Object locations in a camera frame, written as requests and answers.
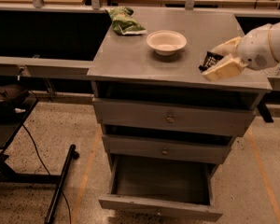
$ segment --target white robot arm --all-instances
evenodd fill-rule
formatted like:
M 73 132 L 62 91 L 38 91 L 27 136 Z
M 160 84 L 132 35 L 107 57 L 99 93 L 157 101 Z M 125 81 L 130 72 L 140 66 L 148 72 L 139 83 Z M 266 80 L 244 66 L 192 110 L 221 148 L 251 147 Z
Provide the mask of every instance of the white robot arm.
M 280 64 L 280 22 L 256 28 L 244 37 L 235 37 L 213 48 L 211 53 L 222 59 L 201 69 L 209 80 L 234 77 L 245 68 L 263 70 L 275 67 Z

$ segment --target white bowl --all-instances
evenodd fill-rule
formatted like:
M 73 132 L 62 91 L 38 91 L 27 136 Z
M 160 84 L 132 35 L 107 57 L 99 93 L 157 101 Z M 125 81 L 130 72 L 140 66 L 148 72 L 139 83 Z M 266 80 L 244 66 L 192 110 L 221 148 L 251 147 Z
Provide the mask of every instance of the white bowl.
M 170 56 L 187 45 L 187 39 L 174 31 L 160 30 L 147 37 L 147 43 L 158 54 Z

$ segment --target bag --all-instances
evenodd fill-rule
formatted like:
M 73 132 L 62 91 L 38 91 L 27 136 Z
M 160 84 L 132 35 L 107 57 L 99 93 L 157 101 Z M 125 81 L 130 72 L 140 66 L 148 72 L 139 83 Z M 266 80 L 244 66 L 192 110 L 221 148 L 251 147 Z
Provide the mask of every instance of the bag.
M 29 91 L 19 84 L 0 86 L 0 119 L 17 117 L 15 108 L 29 96 Z

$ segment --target floor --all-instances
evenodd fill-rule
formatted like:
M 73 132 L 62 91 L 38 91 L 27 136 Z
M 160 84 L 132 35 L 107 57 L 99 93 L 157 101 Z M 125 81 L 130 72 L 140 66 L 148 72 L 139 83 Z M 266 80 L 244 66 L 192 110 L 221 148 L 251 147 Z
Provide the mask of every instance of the floor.
M 224 215 L 217 224 L 280 224 L 280 106 L 269 106 L 274 123 L 257 116 L 230 156 L 212 178 L 215 207 Z M 155 217 L 104 210 L 98 198 L 108 191 L 110 169 L 101 129 L 96 123 L 91 98 L 41 99 L 25 122 L 39 154 L 52 174 L 63 168 L 67 150 L 77 146 L 64 195 L 54 223 L 76 224 L 206 224 L 184 218 Z M 24 129 L 8 148 L 8 164 L 23 173 L 46 171 Z M 44 223 L 53 187 L 0 183 L 0 224 Z

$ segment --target countertop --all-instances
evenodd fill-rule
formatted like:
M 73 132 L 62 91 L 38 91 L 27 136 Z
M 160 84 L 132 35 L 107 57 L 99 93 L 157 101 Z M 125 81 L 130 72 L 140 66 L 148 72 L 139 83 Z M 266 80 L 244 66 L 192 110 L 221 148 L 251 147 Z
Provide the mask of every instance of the countertop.
M 211 82 L 200 73 L 206 52 L 244 33 L 230 13 L 189 11 L 184 8 L 133 7 L 133 17 L 147 28 L 146 35 L 117 35 L 112 28 L 96 54 L 88 76 L 96 79 L 139 79 L 177 82 L 191 87 L 261 89 L 271 85 L 263 72 L 246 69 L 240 76 Z M 170 57 L 158 55 L 147 45 L 147 35 L 172 30 L 184 35 L 187 45 Z

